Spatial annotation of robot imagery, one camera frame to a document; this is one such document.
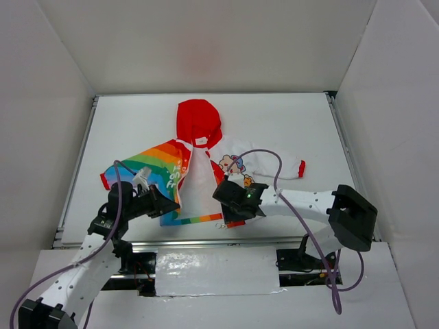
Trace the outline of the rainbow and white hooded jacket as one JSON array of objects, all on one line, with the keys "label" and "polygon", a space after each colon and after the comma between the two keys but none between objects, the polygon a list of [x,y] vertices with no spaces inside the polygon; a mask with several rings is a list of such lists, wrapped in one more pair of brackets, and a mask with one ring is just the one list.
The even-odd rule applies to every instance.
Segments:
[{"label": "rainbow and white hooded jacket", "polygon": [[227,173],[242,187],[250,186],[258,175],[283,180],[304,175],[304,160],[278,154],[276,159],[254,143],[224,135],[217,109],[205,99],[190,99],[178,105],[175,138],[110,166],[100,178],[110,190],[117,180],[133,182],[145,169],[147,183],[180,204],[159,217],[162,227],[222,220],[227,228],[235,228],[244,225],[244,219],[214,200],[214,190]]}]

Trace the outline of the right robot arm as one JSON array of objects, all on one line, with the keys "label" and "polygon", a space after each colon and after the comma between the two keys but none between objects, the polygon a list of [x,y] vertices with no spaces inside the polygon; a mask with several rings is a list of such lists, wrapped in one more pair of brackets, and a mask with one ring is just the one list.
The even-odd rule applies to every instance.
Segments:
[{"label": "right robot arm", "polygon": [[327,256],[343,247],[369,252],[378,210],[348,185],[334,191],[307,192],[276,189],[262,183],[242,187],[224,180],[213,192],[228,213],[227,223],[255,217],[295,216],[324,224],[316,233],[306,233],[305,246],[298,252],[300,264],[314,268]]}]

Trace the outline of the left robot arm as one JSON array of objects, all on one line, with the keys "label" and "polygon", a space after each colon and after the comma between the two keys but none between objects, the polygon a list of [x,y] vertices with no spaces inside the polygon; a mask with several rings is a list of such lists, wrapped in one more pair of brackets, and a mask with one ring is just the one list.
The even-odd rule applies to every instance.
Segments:
[{"label": "left robot arm", "polygon": [[11,328],[77,328],[101,289],[116,273],[134,267],[132,244],[124,241],[128,223],[146,215],[160,217],[179,209],[157,186],[112,185],[71,262],[33,284],[51,286],[35,300],[23,294],[10,315]]}]

